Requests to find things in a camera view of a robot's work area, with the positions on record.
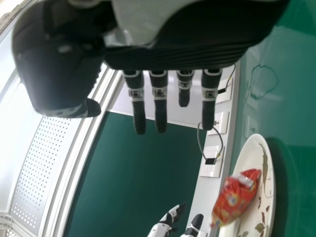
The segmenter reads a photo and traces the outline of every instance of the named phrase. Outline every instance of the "black cable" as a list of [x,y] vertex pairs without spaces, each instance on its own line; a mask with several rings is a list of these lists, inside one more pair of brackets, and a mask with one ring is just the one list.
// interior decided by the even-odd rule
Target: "black cable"
[[[207,158],[206,158],[206,156],[205,156],[205,154],[204,154],[204,152],[203,152],[201,142],[200,142],[200,140],[199,140],[199,126],[200,126],[201,124],[202,124],[202,122],[199,122],[198,125],[197,125],[197,142],[198,142],[199,149],[201,150],[201,153],[202,153],[202,155],[203,155],[203,158],[204,158],[205,160],[207,160]],[[221,153],[222,153],[222,151],[223,151],[224,143],[223,143],[223,138],[222,138],[221,134],[219,133],[219,131],[218,131],[215,127],[213,127],[213,129],[214,129],[215,132],[218,134],[219,139],[221,140],[221,150],[219,151],[219,153],[217,154],[217,156],[216,156],[216,158],[215,158],[215,161],[214,161],[214,164],[215,164],[217,158],[221,155]]]
[[227,80],[227,83],[226,83],[226,86],[225,86],[225,91],[227,91],[228,83],[229,83],[229,81],[232,79],[232,76],[233,76],[233,74],[234,74],[234,72],[235,72],[235,69],[236,69],[236,63],[234,63],[234,69],[233,69],[231,75],[229,76],[229,78],[228,78],[228,80]]

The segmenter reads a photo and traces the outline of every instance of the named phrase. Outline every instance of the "chip bag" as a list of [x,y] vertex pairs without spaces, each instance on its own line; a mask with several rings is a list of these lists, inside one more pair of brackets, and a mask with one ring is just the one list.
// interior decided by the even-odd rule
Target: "chip bag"
[[211,227],[227,225],[240,216],[253,200],[261,171],[249,169],[226,178],[212,211]]

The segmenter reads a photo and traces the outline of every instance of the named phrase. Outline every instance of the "green wall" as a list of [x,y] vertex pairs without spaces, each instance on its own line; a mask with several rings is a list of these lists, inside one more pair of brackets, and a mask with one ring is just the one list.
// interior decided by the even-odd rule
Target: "green wall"
[[[201,131],[204,144],[206,133]],[[158,134],[147,120],[136,135],[133,117],[107,113],[93,144],[66,226],[66,237],[146,237],[173,206],[187,208],[175,226],[184,231],[201,154],[194,128],[168,124]]]

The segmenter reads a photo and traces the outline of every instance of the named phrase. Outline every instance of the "green table surface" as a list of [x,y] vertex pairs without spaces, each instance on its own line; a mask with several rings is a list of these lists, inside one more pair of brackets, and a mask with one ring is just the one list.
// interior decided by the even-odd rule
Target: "green table surface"
[[251,134],[266,138],[276,175],[273,237],[316,236],[315,90],[316,0],[292,0],[241,60],[230,170]]

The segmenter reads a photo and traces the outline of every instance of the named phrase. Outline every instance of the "robotic hand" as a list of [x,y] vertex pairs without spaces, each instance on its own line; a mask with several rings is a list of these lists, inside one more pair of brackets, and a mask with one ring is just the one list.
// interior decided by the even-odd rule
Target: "robotic hand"
[[[185,203],[180,204],[169,210],[161,220],[155,224],[147,237],[167,237],[171,232],[176,232],[177,228],[172,227],[177,222],[185,208]],[[203,215],[197,215],[187,227],[185,233],[180,237],[197,237],[203,222]]]
[[60,118],[98,116],[88,94],[101,64],[123,70],[138,134],[146,121],[143,70],[150,71],[158,132],[167,125],[168,71],[177,71],[186,107],[194,70],[203,70],[202,125],[210,130],[222,69],[270,33],[288,2],[43,0],[15,25],[14,60],[34,109]]

